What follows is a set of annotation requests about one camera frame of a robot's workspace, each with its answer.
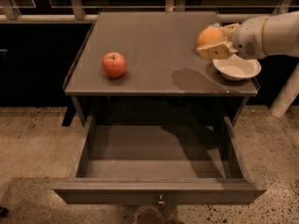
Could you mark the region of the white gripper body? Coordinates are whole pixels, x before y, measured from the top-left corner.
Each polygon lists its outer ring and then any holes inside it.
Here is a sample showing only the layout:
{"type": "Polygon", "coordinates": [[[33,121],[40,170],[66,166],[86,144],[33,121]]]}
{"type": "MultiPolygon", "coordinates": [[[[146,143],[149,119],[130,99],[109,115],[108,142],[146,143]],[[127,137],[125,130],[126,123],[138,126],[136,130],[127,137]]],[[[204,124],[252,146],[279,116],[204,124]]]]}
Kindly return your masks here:
{"type": "Polygon", "coordinates": [[[263,50],[263,27],[267,16],[256,17],[242,22],[232,34],[232,43],[237,55],[242,59],[262,59],[266,56],[263,50]]]}

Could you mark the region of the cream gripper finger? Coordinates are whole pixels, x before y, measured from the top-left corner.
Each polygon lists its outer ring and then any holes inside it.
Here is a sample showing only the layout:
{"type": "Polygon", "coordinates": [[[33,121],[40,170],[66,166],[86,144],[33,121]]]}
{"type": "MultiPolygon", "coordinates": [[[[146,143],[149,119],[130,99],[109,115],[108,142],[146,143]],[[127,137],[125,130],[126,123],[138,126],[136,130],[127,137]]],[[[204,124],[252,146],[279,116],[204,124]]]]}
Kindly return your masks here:
{"type": "Polygon", "coordinates": [[[239,27],[239,23],[232,23],[221,27],[221,31],[224,33],[228,40],[232,39],[233,33],[239,27]]]}
{"type": "Polygon", "coordinates": [[[206,45],[196,47],[197,54],[207,60],[227,60],[238,53],[233,43],[226,37],[206,45]]]}

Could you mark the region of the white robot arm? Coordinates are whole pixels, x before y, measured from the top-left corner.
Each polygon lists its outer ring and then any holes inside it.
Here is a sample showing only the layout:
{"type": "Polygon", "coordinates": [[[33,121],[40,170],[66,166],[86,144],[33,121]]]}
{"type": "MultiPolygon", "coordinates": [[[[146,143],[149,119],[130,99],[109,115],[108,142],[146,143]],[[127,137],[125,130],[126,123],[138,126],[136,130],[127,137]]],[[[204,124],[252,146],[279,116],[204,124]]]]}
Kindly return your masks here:
{"type": "Polygon", "coordinates": [[[209,25],[198,36],[195,49],[229,80],[256,77],[261,71],[260,59],[274,55],[299,57],[299,12],[259,16],[225,26],[209,25]]]}

